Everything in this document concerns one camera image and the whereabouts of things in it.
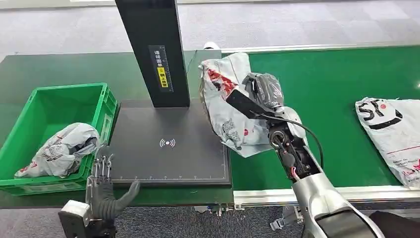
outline nfc symbol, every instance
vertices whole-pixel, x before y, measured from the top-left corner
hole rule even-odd
[[[175,146],[175,140],[172,139],[170,141],[166,141],[166,140],[162,139],[162,140],[160,140],[159,145],[160,145],[161,148],[163,148],[163,146],[165,146],[165,145],[173,148]]]

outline gray plastic package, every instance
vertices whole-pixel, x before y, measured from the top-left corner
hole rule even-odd
[[[94,127],[73,123],[54,136],[38,150],[31,163],[15,173],[16,178],[42,176],[66,177],[79,169],[85,155],[96,151],[99,134]]]

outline wire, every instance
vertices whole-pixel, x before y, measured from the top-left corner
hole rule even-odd
[[[305,224],[303,224],[303,228],[302,228],[302,233],[301,233],[301,238],[303,238],[303,236],[305,235]]]
[[[305,129],[307,132],[309,132],[309,134],[311,134],[312,135],[312,137],[314,138],[314,140],[315,140],[315,142],[316,142],[316,145],[318,146],[318,150],[319,150],[319,158],[320,158],[320,160],[321,160],[321,168],[323,169],[324,168],[324,153],[323,153],[323,151],[322,151],[322,146],[321,146],[321,143],[319,142],[319,140],[318,140],[318,138],[316,137],[316,135],[309,129],[309,128],[307,128],[306,126],[304,126],[304,125],[302,125],[302,124],[300,124],[300,123],[298,123],[298,122],[295,122],[295,121],[293,121],[293,120],[288,120],[288,119],[284,119],[284,118],[276,118],[276,117],[271,117],[271,116],[267,116],[267,115],[264,115],[264,114],[258,114],[258,115],[260,115],[260,116],[263,116],[263,117],[265,117],[265,118],[270,118],[270,119],[274,119],[274,120],[279,120],[279,121],[285,121],[285,122],[289,122],[289,123],[292,123],[292,124],[295,124],[295,125],[298,125],[298,126],[300,126],[301,128],[303,128],[303,129]]]
[[[299,176],[296,174],[296,167],[291,167],[291,170],[292,170],[292,176],[293,176],[293,178],[294,179],[296,179],[296,181],[299,181],[299,180],[301,180],[300,178],[299,178]]]
[[[190,62],[188,63],[188,65],[187,65],[187,74],[188,74],[188,72],[190,71],[190,64],[193,62],[193,60],[195,59],[195,57],[196,57],[196,55],[197,55],[197,50],[195,50],[194,51],[194,54],[193,54],[193,56],[191,57],[191,60],[190,60]]]

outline metal bracket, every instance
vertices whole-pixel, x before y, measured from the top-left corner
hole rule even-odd
[[[242,207],[242,204],[235,204],[235,210],[245,211],[245,207]]]
[[[270,227],[273,231],[275,231],[283,229],[283,227],[289,226],[295,221],[297,221],[298,224],[303,222],[303,216],[299,206],[284,206],[282,218],[270,223]]]

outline black cable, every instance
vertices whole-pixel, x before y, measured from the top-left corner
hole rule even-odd
[[[314,140],[315,140],[315,142],[316,142],[316,145],[318,146],[318,150],[319,150],[319,158],[321,159],[321,168],[323,169],[324,168],[324,153],[323,153],[323,151],[322,151],[322,146],[321,146],[321,143],[319,142],[319,140],[318,140],[318,138],[316,137],[316,135],[309,129],[309,128],[307,128],[306,126],[304,126],[304,125],[302,125],[302,124],[300,124],[300,123],[298,123],[298,122],[295,122],[294,120],[288,120],[288,119],[284,119],[284,118],[276,118],[276,117],[271,117],[271,116],[267,116],[267,115],[264,115],[264,114],[259,114],[260,116],[263,116],[263,117],[265,117],[265,118],[270,118],[270,119],[274,119],[274,120],[279,120],[279,121],[285,121],[285,122],[289,122],[289,123],[292,123],[292,124],[295,124],[295,125],[298,125],[298,126],[300,126],[301,128],[303,128],[303,129],[305,129],[307,132],[309,132],[309,134],[311,134],[312,135],[312,137],[314,138]]]
[[[301,238],[303,238],[303,236],[305,235],[305,224],[303,224],[303,228],[302,228],[302,233],[301,233]]]

